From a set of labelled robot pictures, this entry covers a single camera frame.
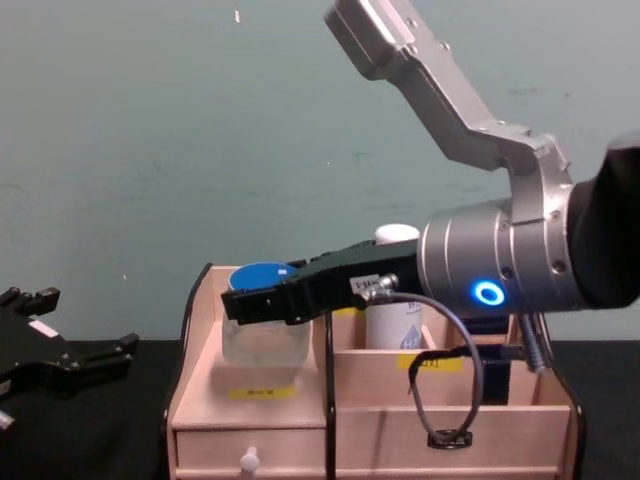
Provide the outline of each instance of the drawer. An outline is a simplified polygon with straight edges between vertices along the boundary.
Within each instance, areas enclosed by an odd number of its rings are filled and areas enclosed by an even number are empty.
[[[513,471],[511,473],[495,473],[486,469],[449,474],[428,473],[423,470],[397,470],[397,471],[338,471],[338,480],[556,480],[554,473],[535,473],[527,470]]]
[[[180,470],[240,473],[240,459],[249,447],[256,448],[260,461],[256,473],[324,470],[324,429],[178,431],[176,441]]]
[[[176,480],[326,480],[324,470],[298,471],[298,470],[261,470],[255,474],[240,473],[228,470],[211,470],[207,472],[180,470],[177,471]]]
[[[426,413],[435,428],[453,428],[466,408],[431,407]],[[414,409],[339,408],[337,465],[353,474],[359,471],[362,478],[374,469],[428,469],[436,478],[437,469],[452,467],[555,473],[564,457],[569,414],[564,406],[482,407],[470,428],[470,447],[437,450],[427,447]]]

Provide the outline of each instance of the cable connector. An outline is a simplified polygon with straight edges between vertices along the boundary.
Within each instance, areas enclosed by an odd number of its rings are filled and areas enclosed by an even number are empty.
[[[391,295],[399,286],[400,281],[395,274],[383,275],[375,283],[353,296],[353,306],[358,310],[365,310],[372,305],[391,303]]]

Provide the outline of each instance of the green wall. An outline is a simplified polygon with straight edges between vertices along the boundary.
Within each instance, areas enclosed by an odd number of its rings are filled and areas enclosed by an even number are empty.
[[[0,287],[61,288],[49,321],[69,338],[175,338],[206,262],[312,256],[507,194],[356,73],[329,5],[0,2]],[[575,180],[640,123],[638,5],[416,1],[498,117],[558,136]],[[639,312],[549,320],[640,338]]]

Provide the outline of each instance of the drawer knob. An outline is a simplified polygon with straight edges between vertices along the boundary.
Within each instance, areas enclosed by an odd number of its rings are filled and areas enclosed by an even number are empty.
[[[249,447],[247,453],[240,459],[240,468],[245,472],[253,473],[260,468],[260,459],[256,447]]]

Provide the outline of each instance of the yellow label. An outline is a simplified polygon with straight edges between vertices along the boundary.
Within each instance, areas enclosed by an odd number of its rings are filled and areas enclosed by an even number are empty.
[[[401,353],[398,355],[397,365],[400,370],[408,370],[416,358],[415,354]],[[462,370],[462,358],[440,358],[425,361],[420,368],[438,370],[440,372],[459,372]]]
[[[356,313],[358,313],[358,309],[355,307],[347,307],[336,310],[333,313],[334,315],[355,315]]]
[[[231,400],[288,398],[295,394],[296,387],[293,385],[283,388],[237,388],[229,390],[229,398]]]

